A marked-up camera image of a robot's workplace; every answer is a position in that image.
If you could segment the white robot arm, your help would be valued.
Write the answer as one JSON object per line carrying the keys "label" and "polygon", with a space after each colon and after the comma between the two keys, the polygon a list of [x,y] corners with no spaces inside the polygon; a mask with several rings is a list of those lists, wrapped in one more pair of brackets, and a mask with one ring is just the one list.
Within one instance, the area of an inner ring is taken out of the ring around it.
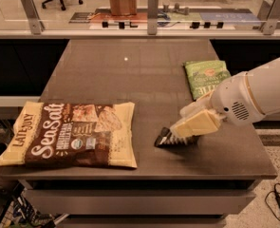
{"label": "white robot arm", "polygon": [[181,139],[216,132],[222,123],[257,123],[280,112],[280,57],[242,71],[180,110],[170,127]]}

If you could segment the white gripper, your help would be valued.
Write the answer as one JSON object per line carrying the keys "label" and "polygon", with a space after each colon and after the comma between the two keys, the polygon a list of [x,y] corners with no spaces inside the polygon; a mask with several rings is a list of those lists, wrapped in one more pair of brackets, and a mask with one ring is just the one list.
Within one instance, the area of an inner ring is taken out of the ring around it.
{"label": "white gripper", "polygon": [[173,135],[178,138],[214,133],[224,117],[234,125],[252,124],[265,118],[254,99],[247,72],[224,80],[215,91],[184,106],[179,114],[181,119],[170,127]]}

